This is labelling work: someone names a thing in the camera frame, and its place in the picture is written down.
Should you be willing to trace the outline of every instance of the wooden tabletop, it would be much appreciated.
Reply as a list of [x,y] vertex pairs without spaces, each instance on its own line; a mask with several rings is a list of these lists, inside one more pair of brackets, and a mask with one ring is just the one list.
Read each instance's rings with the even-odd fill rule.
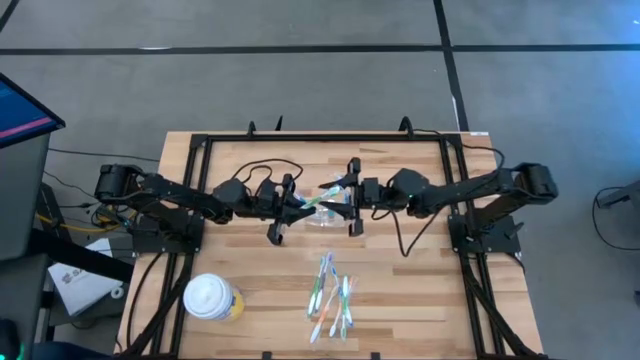
[[[191,134],[167,134],[159,167],[166,178],[182,181]],[[463,133],[462,140],[468,145],[491,145],[486,135]],[[362,159],[362,177],[378,177],[381,183],[402,167],[417,170],[433,184],[445,183],[435,143],[228,142],[214,145],[206,191],[211,192],[249,161],[275,157],[304,167],[296,181],[304,196],[319,194],[316,186],[332,181],[334,174],[343,174],[352,157]],[[470,176],[495,169],[491,152],[465,149],[465,157]],[[193,187],[200,172],[198,159],[196,164]],[[287,164],[270,166],[276,181],[285,172],[296,172]],[[266,176],[263,173],[256,171],[248,185],[255,189]],[[478,206],[486,203],[476,202]],[[449,208],[440,213],[408,258],[400,254],[392,218],[374,222],[369,220],[369,211],[363,211],[365,233],[359,237],[348,237],[346,229],[319,228],[300,221],[287,229],[282,247],[267,240],[268,222],[241,218],[224,226],[207,222],[193,275],[214,273],[226,278],[244,294],[246,309],[233,323],[199,320],[187,314],[180,357],[259,358],[263,351],[272,351],[274,358],[369,358],[371,352],[380,352],[383,358],[475,358],[459,261],[451,250],[446,225],[448,213]],[[404,212],[398,217],[407,246],[425,220],[410,218]],[[329,250],[334,253],[339,274],[359,278],[351,299],[355,327],[349,329],[346,342],[328,338],[333,310],[321,338],[311,345],[315,322],[307,321],[305,308],[320,257]],[[137,288],[152,258],[145,255],[138,259],[131,289]],[[498,309],[525,344],[541,352],[522,269],[501,254],[490,255],[488,262]],[[163,256],[144,283],[133,319],[134,337],[157,309],[165,264]],[[327,279],[327,284],[325,291],[330,291],[333,280]],[[118,335],[123,345],[133,293],[129,291]],[[165,326],[163,351],[169,347],[173,318],[172,311]],[[493,347],[483,311],[481,318],[490,351]]]

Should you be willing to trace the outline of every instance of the monitor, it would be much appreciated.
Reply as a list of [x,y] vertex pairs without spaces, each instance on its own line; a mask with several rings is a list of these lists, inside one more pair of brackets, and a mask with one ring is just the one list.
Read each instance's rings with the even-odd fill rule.
[[64,126],[56,114],[0,73],[0,149]]

